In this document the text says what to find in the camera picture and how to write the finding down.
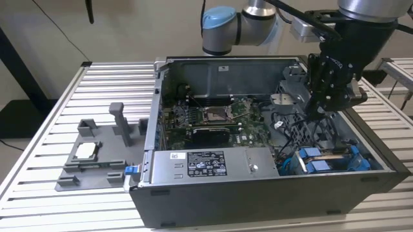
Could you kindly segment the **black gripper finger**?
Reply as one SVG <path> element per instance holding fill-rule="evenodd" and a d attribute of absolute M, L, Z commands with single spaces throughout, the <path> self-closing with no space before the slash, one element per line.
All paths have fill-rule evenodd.
<path fill-rule="evenodd" d="M 329 78 L 326 57 L 320 54 L 308 54 L 307 65 L 307 89 L 311 96 L 306 104 L 304 112 L 308 119 L 318 119 L 322 115 L 319 107 L 322 107 L 326 100 L 324 78 Z"/>
<path fill-rule="evenodd" d="M 320 84 L 316 87 L 316 119 L 323 118 L 329 112 L 341 111 L 347 107 L 349 92 L 351 92 L 349 84 L 334 87 Z"/>

